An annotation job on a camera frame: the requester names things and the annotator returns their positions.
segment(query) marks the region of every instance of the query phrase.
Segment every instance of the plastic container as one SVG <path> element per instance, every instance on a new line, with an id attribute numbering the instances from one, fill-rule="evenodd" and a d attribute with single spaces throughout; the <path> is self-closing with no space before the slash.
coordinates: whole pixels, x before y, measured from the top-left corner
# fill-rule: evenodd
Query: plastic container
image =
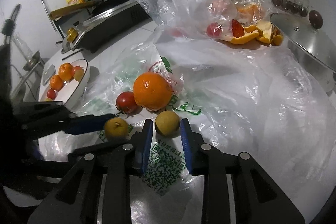
<path id="1" fill-rule="evenodd" d="M 306 17 L 309 11 L 309 0 L 271 0 L 272 4 L 287 13 Z"/>

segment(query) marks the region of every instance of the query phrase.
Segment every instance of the fruit bowl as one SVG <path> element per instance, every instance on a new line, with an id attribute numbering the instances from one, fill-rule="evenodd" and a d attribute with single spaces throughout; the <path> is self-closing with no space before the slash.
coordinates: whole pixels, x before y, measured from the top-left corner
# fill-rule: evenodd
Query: fruit bowl
<path id="1" fill-rule="evenodd" d="M 76 60 L 72 62 L 71 65 L 81 66 L 83 68 L 83 78 L 80 82 L 76 81 L 75 79 L 65 82 L 62 89 L 56 93 L 56 98 L 54 99 L 54 101 L 62 101 L 68 110 L 71 110 L 79 98 L 83 95 L 90 78 L 90 66 L 85 59 Z M 45 101 L 47 99 L 47 92 L 49 89 L 50 81 L 48 82 L 48 85 L 46 86 L 46 89 L 43 92 L 41 98 L 39 98 L 39 101 Z"/>
<path id="2" fill-rule="evenodd" d="M 272 4 L 282 11 L 306 17 L 309 11 L 309 0 L 271 0 Z"/>

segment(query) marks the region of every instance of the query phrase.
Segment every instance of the wok handle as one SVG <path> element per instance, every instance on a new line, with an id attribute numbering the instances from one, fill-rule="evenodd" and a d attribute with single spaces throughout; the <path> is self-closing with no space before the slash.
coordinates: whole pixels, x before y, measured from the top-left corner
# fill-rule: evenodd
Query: wok handle
<path id="1" fill-rule="evenodd" d="M 98 3 L 99 1 L 90 0 L 83 3 L 73 4 L 50 12 L 49 17 L 51 20 L 54 20 L 56 18 L 72 14 L 81 9 L 96 6 Z"/>

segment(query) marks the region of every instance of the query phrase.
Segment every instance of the qr code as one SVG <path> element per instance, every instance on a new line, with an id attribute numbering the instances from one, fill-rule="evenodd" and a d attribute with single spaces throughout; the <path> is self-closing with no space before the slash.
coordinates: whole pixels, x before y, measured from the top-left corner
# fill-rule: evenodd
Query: qr code
<path id="1" fill-rule="evenodd" d="M 158 140 L 150 151 L 148 167 L 142 181 L 158 194 L 164 195 L 185 169 L 184 154 Z"/>

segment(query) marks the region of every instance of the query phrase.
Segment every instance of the sink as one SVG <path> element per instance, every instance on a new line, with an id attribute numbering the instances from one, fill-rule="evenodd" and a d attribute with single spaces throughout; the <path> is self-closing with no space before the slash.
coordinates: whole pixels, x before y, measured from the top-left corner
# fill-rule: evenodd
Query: sink
<path id="1" fill-rule="evenodd" d="M 26 83 L 21 83 L 20 87 L 16 87 L 15 88 L 17 90 L 17 92 L 12 93 L 10 96 L 10 100 L 12 102 L 12 106 L 16 106 L 19 105 L 20 103 L 23 102 L 23 98 L 25 97 L 26 94 Z"/>

